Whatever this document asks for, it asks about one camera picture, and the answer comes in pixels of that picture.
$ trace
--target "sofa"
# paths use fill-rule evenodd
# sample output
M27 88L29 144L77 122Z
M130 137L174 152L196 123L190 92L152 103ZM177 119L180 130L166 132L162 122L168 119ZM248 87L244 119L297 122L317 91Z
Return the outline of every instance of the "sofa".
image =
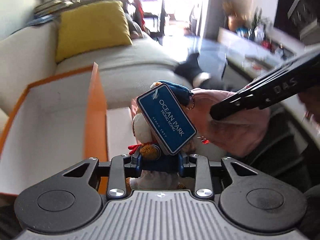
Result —
M24 28L0 41L0 108L9 114L26 85L96 62L108 109L130 106L131 98L157 80L191 85L173 73L177 61L144 33L132 46L100 49L55 63L58 25L49 22Z

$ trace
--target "luggage tag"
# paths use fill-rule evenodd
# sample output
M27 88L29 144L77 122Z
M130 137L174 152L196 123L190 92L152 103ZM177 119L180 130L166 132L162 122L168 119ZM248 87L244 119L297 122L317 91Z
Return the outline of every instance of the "luggage tag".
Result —
M159 144L175 155L197 133L167 84L161 84L137 98L137 105Z

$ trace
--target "black screen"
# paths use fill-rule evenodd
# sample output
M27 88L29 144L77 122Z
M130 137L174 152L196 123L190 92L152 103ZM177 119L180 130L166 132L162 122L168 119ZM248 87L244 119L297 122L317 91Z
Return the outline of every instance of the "black screen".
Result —
M274 27L299 40L299 32L296 26L288 19L288 11L293 2L294 0L278 0Z

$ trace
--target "screw head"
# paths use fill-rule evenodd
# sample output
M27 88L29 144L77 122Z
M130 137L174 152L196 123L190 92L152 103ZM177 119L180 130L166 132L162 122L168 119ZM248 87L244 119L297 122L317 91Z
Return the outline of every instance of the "screw head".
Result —
M196 194L199 197L209 197L212 195L212 191L209 190L208 188L201 188L196 191Z
M109 190L109 195L113 197L121 197L124 194L124 190L120 188L113 188Z

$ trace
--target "stuffed toy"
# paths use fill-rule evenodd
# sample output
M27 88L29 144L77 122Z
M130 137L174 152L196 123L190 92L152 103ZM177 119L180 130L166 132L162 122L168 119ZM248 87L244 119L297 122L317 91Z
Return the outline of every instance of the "stuffed toy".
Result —
M189 103L189 97L192 95L190 90L180 85L170 82L155 82L151 89L166 83L178 99L181 108L185 111ZM132 121L132 132L137 141L141 144L129 146L129 153L133 155L139 150L142 156L142 162L148 162L148 170L142 170L139 178L127 178L127 191L133 189L146 190L175 190L184 189L185 187L179 183L178 176L178 155L165 155L156 138L154 137L151 127L138 108ZM191 138L182 148L186 154L194 153L195 142L194 137Z

